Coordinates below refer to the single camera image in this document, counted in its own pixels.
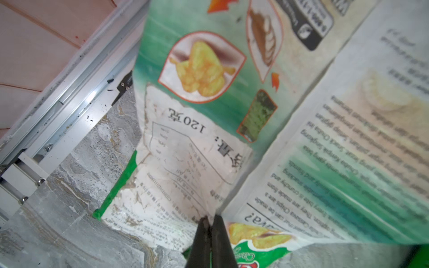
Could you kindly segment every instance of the stone countertop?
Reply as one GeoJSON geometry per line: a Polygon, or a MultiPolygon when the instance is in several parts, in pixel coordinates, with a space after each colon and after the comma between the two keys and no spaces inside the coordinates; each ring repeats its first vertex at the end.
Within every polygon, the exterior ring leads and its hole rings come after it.
{"type": "MultiPolygon", "coordinates": [[[[0,267],[184,267],[180,252],[151,249],[91,217],[140,137],[129,90],[0,230],[0,267]]],[[[311,245],[273,267],[393,268],[409,251],[380,244],[311,245]]]]}

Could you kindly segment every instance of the orange arrow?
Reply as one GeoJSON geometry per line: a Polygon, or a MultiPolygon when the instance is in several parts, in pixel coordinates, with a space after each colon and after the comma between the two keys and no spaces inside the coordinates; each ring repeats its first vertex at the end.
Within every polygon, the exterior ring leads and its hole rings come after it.
{"type": "Polygon", "coordinates": [[[238,1],[239,0],[211,0],[210,6],[208,7],[208,10],[207,10],[207,13],[227,11],[229,3],[238,2],[238,1]]]}
{"type": "Polygon", "coordinates": [[[275,91],[278,91],[278,87],[280,86],[280,80],[278,79],[278,73],[271,73],[271,86],[275,87],[275,91]]]}

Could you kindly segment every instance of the chip bag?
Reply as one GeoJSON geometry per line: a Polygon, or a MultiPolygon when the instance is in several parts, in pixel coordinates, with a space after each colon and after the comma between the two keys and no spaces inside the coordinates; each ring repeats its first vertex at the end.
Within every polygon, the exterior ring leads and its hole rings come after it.
{"type": "Polygon", "coordinates": [[[184,251],[221,213],[240,267],[311,243],[427,242],[424,5],[152,0],[142,139],[94,216],[184,251]]]}

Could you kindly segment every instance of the wall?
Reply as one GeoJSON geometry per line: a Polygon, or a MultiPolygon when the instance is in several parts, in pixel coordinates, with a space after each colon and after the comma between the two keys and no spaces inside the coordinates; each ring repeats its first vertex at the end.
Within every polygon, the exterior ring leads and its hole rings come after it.
{"type": "Polygon", "coordinates": [[[0,138],[116,6],[115,0],[0,0],[0,138]]]}

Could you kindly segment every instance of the screw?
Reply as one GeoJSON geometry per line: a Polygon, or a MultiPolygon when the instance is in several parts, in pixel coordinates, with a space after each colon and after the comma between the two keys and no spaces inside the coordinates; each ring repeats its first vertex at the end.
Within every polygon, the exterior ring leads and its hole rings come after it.
{"type": "Polygon", "coordinates": [[[25,201],[27,201],[27,199],[28,199],[28,196],[23,196],[23,197],[21,198],[21,200],[19,200],[19,204],[20,204],[20,205],[23,205],[23,204],[24,204],[24,202],[25,202],[25,201]]]}
{"type": "Polygon", "coordinates": [[[52,149],[53,146],[54,146],[53,144],[48,144],[48,145],[45,146],[45,150],[47,152],[49,152],[52,149]]]}
{"type": "Polygon", "coordinates": [[[37,186],[42,185],[42,183],[44,183],[44,182],[45,182],[45,179],[41,178],[40,180],[37,181],[37,186]]]}

